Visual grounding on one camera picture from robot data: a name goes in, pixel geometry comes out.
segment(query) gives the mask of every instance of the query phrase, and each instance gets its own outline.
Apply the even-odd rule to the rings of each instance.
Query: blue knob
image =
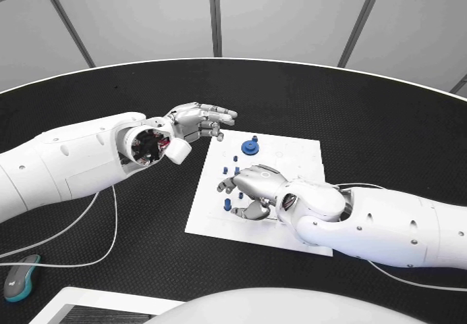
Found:
[[[251,140],[244,142],[241,145],[241,151],[245,155],[255,155],[260,151],[260,145],[258,145],[258,137],[257,135],[252,137]]]
[[[226,201],[225,201],[225,203],[224,203],[224,209],[225,209],[226,211],[229,211],[229,210],[232,209],[232,205],[231,205],[231,200],[229,200],[229,199],[226,199]]]

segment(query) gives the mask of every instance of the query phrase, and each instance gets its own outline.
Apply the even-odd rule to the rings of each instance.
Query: black surface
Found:
[[[55,127],[126,111],[159,116],[192,101],[237,110],[237,130],[320,140],[330,183],[369,182],[467,205],[467,102],[375,76],[290,63],[163,61],[25,86],[0,94],[0,152]],[[206,138],[193,143],[183,165],[164,159],[117,185],[111,255],[92,267],[39,269],[29,298],[0,302],[2,323],[30,321],[65,286],[173,300],[247,287],[304,288],[359,298],[430,323],[467,322],[467,293],[408,286],[363,260],[186,234],[208,143]],[[56,233],[90,201],[41,207],[2,223],[2,252]],[[61,238],[4,260],[38,253],[45,263],[92,261],[110,247],[113,230],[108,189]],[[459,269],[385,269],[425,284],[467,287],[467,271]],[[0,278],[7,270],[0,267]]]

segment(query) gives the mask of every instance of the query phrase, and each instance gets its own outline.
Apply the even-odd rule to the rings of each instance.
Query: white board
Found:
[[[304,176],[324,182],[319,141],[231,130],[224,130],[224,134],[222,142],[215,138],[211,140],[185,232],[332,257],[330,248],[307,246],[297,241],[287,226],[277,220],[273,206],[271,215],[263,221],[242,219],[224,210],[225,199],[231,199],[232,207],[248,207],[252,200],[247,195],[239,199],[238,188],[231,194],[218,192],[218,184],[235,175],[235,167],[242,170],[258,164],[277,169],[288,180]],[[247,156],[241,152],[241,144],[254,135],[258,136],[260,152]]]

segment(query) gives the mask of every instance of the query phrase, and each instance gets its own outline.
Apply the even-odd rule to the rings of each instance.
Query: robotic hand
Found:
[[[156,164],[180,164],[202,136],[224,139],[237,112],[188,103],[163,117],[118,115],[59,127],[0,154],[0,223],[33,208],[88,196]]]
[[[241,170],[218,191],[235,187],[254,202],[231,213],[258,221],[274,206],[304,244],[395,267],[467,269],[467,207],[394,190],[288,181],[264,165]]]

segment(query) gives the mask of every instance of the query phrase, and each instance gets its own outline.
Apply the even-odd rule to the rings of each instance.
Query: black table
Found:
[[[0,152],[59,126],[127,111],[159,116],[192,101],[237,110],[235,130],[320,140],[330,183],[368,182],[466,205],[467,102],[404,82],[313,65],[154,61],[30,84],[0,94]],[[65,286],[183,301],[247,287],[303,288],[359,298],[430,323],[467,322],[467,293],[399,283],[363,260],[186,234],[208,145],[206,138],[193,143],[183,165],[164,159],[115,186],[113,253],[91,267],[39,269],[29,298],[0,302],[2,323],[30,321]],[[0,252],[54,235],[90,201],[41,207],[2,223]],[[90,262],[104,255],[113,231],[107,189],[71,231],[28,253],[43,255],[45,263]],[[385,269],[425,284],[467,287],[464,270]],[[7,270],[0,267],[2,287]]]

